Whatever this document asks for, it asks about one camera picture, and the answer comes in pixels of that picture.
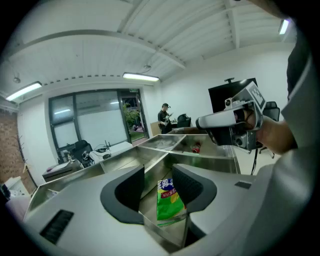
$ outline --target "stainless steel counter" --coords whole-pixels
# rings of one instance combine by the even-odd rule
[[[199,143],[200,153],[192,153],[192,146]],[[46,201],[54,197],[69,184],[90,179],[119,169],[144,165],[144,190],[141,195],[139,211],[157,225],[157,182],[171,177],[173,164],[187,164],[219,172],[239,174],[239,164],[231,146],[216,146],[206,134],[157,135],[119,155],[106,159],[98,164],[79,170],[59,179],[47,182],[34,193],[25,218],[46,207]],[[175,241],[183,239],[185,221],[161,227]],[[179,249],[166,239],[155,236],[167,251]]]

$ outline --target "brick wall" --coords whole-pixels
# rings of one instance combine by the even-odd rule
[[[32,193],[36,186],[28,172],[23,173],[25,163],[19,151],[17,135],[17,114],[0,109],[0,183],[10,177],[21,176],[25,188]]]

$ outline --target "cable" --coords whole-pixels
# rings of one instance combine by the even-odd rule
[[[255,153],[254,153],[254,160],[253,160],[253,166],[252,166],[252,171],[251,171],[251,175],[254,175],[254,172],[256,170],[256,166],[257,166],[257,156],[258,156],[258,149],[255,149]]]

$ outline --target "ceiling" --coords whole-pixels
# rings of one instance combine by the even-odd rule
[[[0,59],[0,93],[40,81],[44,86],[80,79],[123,81],[124,72],[162,81],[193,60],[270,42],[281,20],[248,1],[45,0],[21,22]],[[21,83],[15,83],[14,77]]]

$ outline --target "floor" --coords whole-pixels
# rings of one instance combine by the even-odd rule
[[[239,162],[241,174],[250,175],[254,164],[255,150],[253,150],[251,154],[247,154],[241,149],[234,147],[234,151]],[[281,157],[276,154],[274,159],[272,159],[271,156],[272,153],[269,150],[264,150],[261,154],[258,152],[254,175],[257,175],[261,167],[274,164]]]
[[[136,146],[136,145],[138,145],[138,144],[140,144],[140,143],[142,143],[142,142],[144,142],[144,141],[146,141],[146,140],[147,140],[146,137],[137,139],[137,140],[135,140],[135,141],[132,142],[132,146],[134,147],[134,146]]]

